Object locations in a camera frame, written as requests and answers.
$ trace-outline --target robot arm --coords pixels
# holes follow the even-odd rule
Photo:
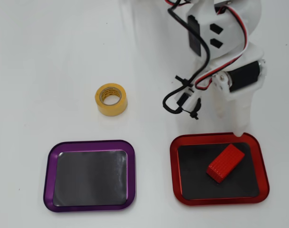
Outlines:
[[[266,75],[263,50],[247,41],[247,37],[259,23],[261,1],[232,0],[216,5],[214,0],[191,2],[194,5],[187,13],[187,22],[208,45],[210,59],[205,71],[211,74],[203,72],[188,87],[177,93],[177,104],[182,110],[189,112],[191,117],[197,118],[201,94],[204,90],[211,91],[215,111],[221,118],[229,115],[232,131],[236,136],[241,136],[250,121],[253,94],[262,87]],[[236,15],[230,10],[222,10],[226,8],[232,9]],[[202,65],[207,54],[200,40],[190,31],[189,43],[196,53],[197,63]],[[224,67],[213,74],[213,69],[219,66]],[[208,77],[200,83],[205,85],[198,86],[196,81],[204,78],[204,75]]]

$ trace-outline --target wire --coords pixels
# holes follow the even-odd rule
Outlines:
[[[175,4],[174,2],[172,2],[170,0],[165,0],[165,2],[171,6],[173,6]],[[178,6],[184,6],[184,5],[189,4],[189,3],[190,3],[189,1],[185,0],[184,3],[180,3]]]
[[[201,87],[201,86],[198,86],[199,83],[201,83],[202,81],[206,80],[207,78],[213,76],[214,74],[216,74],[217,72],[223,70],[224,68],[228,67],[229,65],[231,65],[232,63],[234,63],[235,61],[237,61],[242,55],[243,53],[246,51],[246,49],[248,48],[249,46],[249,40],[248,40],[248,30],[247,30],[247,27],[245,26],[245,23],[243,21],[243,19],[241,18],[241,16],[231,7],[229,6],[223,6],[219,9],[218,11],[218,14],[220,14],[221,10],[225,8],[225,9],[228,9],[232,15],[235,17],[235,19],[237,20],[237,22],[239,23],[239,25],[241,26],[242,28],[242,31],[243,31],[243,34],[244,34],[244,48],[242,50],[241,53],[239,53],[237,56],[235,56],[234,58],[232,58],[229,62],[227,62],[226,64],[218,67],[217,69],[214,69],[214,70],[211,70],[209,72],[207,72],[206,74],[204,74],[203,76],[199,77],[196,81],[195,81],[195,87],[196,89],[199,89],[199,90],[207,90],[210,86],[210,84],[212,83],[212,79],[210,78],[209,80],[209,83],[207,86],[205,87]]]
[[[182,107],[177,108],[176,110],[171,109],[167,104],[167,100],[179,93],[180,91],[184,90],[185,88],[187,88],[188,86],[191,86],[192,82],[194,81],[194,79],[207,67],[207,65],[210,62],[210,58],[211,58],[211,53],[210,53],[210,49],[208,47],[208,45],[206,44],[206,42],[202,39],[202,37],[192,28],[190,27],[184,20],[182,20],[175,12],[174,10],[180,5],[181,0],[177,0],[175,2],[175,4],[168,9],[168,13],[180,24],[182,25],[184,28],[186,28],[192,35],[194,35],[198,40],[199,43],[202,45],[202,47],[204,48],[204,50],[206,51],[206,60],[205,63],[192,75],[192,77],[187,81],[187,83],[184,83],[182,87],[176,89],[175,91],[169,93],[164,99],[163,99],[163,107],[170,113],[172,114],[179,114],[181,112],[183,112]]]

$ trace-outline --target masking tape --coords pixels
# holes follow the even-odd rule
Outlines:
[[[109,96],[118,96],[119,101],[115,104],[108,105],[104,100]],[[127,106],[125,90],[121,85],[109,83],[101,86],[95,95],[99,111],[106,116],[116,116],[124,112]]]

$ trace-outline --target white table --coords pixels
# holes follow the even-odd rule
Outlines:
[[[247,132],[261,144],[269,197],[191,208],[173,194],[170,143],[226,129],[205,107],[199,121],[162,107],[179,86],[174,76],[194,71],[187,32],[163,0],[0,0],[0,228],[289,227],[289,0],[262,2],[251,40],[264,48],[269,72]],[[101,115],[94,101],[109,82],[122,85],[129,101],[114,118]],[[134,203],[119,212],[47,210],[50,149],[111,139],[135,149]]]

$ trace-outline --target red block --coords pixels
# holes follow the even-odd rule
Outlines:
[[[241,162],[244,153],[230,144],[222,153],[209,165],[206,173],[215,181],[221,183],[227,175]]]

